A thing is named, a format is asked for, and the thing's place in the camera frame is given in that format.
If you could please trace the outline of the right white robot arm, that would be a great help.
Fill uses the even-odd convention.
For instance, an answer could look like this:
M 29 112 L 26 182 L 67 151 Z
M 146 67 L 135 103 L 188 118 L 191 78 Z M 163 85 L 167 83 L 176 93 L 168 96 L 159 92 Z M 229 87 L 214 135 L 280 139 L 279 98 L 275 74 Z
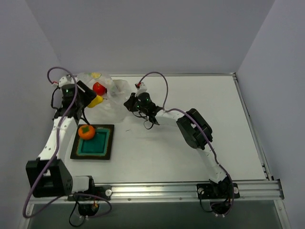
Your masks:
M 150 94 L 147 92 L 141 93 L 139 96 L 131 93 L 123 105 L 129 112 L 144 114 L 153 125 L 178 127 L 187 145 L 196 149 L 202 158 L 214 195 L 222 197 L 233 188 L 232 179 L 217 160 L 217 154 L 211 144 L 213 141 L 212 128 L 196 109 L 163 110 L 151 100 Z

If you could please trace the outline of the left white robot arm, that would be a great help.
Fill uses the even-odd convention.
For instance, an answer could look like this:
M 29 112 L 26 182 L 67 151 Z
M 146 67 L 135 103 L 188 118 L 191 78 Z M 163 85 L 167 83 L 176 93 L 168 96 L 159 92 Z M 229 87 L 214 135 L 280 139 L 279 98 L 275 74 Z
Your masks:
M 70 140 L 76 134 L 83 110 L 96 93 L 82 81 L 61 87 L 62 102 L 53 119 L 53 129 L 37 159 L 26 164 L 31 195 L 36 198 L 62 197 L 79 193 L 85 200 L 96 195 L 91 176 L 72 176 L 58 156 L 67 152 Z

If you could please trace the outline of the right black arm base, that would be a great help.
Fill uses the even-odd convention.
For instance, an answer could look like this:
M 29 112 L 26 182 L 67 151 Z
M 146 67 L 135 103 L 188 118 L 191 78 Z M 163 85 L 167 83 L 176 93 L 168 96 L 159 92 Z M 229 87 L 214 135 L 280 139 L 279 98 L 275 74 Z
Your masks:
M 215 216 L 223 218 L 232 210 L 235 199 L 240 198 L 239 188 L 236 183 L 199 183 L 196 188 L 202 210 L 205 213 L 214 213 Z

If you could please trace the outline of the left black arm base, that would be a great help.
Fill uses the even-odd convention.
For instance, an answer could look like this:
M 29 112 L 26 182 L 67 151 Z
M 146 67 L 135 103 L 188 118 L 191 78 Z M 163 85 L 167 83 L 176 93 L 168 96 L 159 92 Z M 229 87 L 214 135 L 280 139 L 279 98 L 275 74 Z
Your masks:
M 112 187 L 110 185 L 103 185 L 71 194 L 67 197 L 67 200 L 76 202 L 77 211 L 80 216 L 97 218 L 108 215 L 112 211 L 111 196 Z

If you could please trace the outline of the translucent white plastic bag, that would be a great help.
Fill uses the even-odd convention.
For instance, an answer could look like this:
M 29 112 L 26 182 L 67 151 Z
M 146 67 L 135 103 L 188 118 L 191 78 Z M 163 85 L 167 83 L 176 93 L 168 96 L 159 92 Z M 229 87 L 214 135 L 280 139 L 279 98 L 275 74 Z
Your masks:
M 91 124 L 115 124 L 125 119 L 128 111 L 123 104 L 132 92 L 126 80 L 114 79 L 105 72 L 79 73 L 77 78 L 91 89 L 95 83 L 107 89 L 102 103 L 85 109 L 85 116 Z

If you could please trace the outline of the orange fake persimmon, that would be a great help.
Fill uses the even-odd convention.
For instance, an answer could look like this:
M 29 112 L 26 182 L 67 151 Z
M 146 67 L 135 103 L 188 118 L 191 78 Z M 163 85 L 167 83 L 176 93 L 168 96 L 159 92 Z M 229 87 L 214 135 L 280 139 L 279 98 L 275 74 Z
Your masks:
M 91 140 L 95 136 L 95 128 L 92 125 L 81 125 L 78 136 L 83 140 Z

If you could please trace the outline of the yellow fake pear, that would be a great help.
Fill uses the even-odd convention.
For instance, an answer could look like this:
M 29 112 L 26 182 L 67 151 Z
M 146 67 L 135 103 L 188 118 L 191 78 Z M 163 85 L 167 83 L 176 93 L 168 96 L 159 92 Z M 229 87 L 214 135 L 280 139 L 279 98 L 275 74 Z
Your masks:
M 99 95 L 97 95 L 88 105 L 88 108 L 94 108 L 96 105 L 103 102 L 103 98 Z

